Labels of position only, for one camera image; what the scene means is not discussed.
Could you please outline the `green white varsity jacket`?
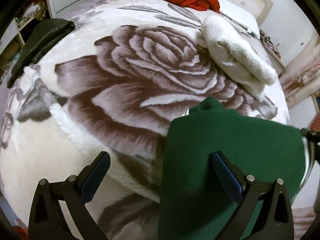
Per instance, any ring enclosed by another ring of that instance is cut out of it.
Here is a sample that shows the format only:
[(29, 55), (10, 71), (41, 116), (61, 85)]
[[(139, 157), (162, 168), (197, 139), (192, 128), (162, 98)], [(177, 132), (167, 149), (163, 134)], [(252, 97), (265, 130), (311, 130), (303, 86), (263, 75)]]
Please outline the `green white varsity jacket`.
[(239, 178), (284, 181), (298, 193), (308, 165), (300, 131), (240, 115), (207, 98), (172, 120), (165, 140), (159, 239), (214, 239), (231, 218)]

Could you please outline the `pink floral curtain left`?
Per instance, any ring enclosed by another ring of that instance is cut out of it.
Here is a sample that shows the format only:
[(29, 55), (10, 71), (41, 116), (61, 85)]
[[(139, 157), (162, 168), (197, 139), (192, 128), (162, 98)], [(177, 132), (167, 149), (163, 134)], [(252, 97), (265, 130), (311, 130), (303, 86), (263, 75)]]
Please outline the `pink floral curtain left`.
[(319, 91), (319, 34), (316, 31), (280, 74), (279, 80), (289, 109)]

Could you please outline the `white bedside table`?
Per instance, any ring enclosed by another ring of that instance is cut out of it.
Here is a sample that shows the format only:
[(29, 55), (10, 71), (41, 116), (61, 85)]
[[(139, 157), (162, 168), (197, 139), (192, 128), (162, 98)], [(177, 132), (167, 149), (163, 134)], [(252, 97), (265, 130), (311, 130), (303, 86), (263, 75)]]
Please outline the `white bedside table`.
[(286, 68), (283, 62), (281, 61), (280, 54), (273, 47), (273, 43), (271, 42), (270, 37), (266, 35), (265, 32), (262, 31), (261, 29), (259, 30), (259, 33), (260, 33), (261, 43), (267, 51), (272, 67), (276, 70), (277, 74), (280, 75)]

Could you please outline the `folded white fleece blanket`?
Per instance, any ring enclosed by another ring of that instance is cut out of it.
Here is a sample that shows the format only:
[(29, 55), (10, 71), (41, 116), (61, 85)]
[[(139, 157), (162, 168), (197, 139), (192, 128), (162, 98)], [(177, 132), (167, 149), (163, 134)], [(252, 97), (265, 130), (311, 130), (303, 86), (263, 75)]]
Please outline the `folded white fleece blanket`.
[(214, 62), (253, 98), (263, 101), (266, 87), (278, 75), (261, 42), (238, 22), (218, 14), (202, 19), (201, 34)]

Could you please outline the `white pillow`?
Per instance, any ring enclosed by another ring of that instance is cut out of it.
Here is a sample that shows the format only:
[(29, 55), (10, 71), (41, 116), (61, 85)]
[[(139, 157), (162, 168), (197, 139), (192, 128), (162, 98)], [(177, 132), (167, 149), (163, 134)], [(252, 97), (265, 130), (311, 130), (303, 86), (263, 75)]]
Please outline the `white pillow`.
[(223, 15), (235, 21), (247, 31), (251, 31), (251, 34), (256, 38), (260, 38), (259, 26), (252, 14), (227, 0), (218, 0), (218, 2), (220, 5), (220, 12)]

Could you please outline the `floral plush bed blanket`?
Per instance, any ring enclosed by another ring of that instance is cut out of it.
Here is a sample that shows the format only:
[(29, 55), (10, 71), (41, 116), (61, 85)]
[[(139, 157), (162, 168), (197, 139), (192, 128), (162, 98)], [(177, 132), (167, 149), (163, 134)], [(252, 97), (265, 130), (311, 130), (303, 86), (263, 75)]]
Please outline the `floral plush bed blanket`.
[(87, 209), (109, 239), (135, 222), (156, 239), (163, 146), (170, 123), (207, 97), (289, 123), (280, 83), (259, 102), (215, 64), (201, 34), (211, 10), (162, 0), (91, 0), (75, 29), (1, 86), (1, 191), (29, 222), (38, 182), (78, 174), (101, 151), (111, 168)]

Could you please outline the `white drawer shelf unit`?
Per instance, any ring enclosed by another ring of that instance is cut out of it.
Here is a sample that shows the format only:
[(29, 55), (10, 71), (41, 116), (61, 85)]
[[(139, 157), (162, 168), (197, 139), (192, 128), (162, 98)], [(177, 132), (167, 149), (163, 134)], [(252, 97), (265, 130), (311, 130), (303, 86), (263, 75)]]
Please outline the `white drawer shelf unit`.
[(31, 3), (14, 18), (1, 38), (1, 83), (21, 55), (33, 25), (46, 17), (46, 2)]

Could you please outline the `black garment on bed edge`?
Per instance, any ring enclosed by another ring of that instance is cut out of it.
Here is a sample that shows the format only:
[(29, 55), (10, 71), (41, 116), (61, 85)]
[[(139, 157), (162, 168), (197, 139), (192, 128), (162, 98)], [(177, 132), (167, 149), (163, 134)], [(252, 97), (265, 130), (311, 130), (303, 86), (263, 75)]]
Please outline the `black garment on bed edge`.
[(21, 55), (11, 70), (7, 88), (13, 87), (15, 81), (23, 74), (23, 68), (31, 63), (36, 64), (58, 42), (75, 29), (73, 21), (54, 18), (41, 21), (25, 43)]

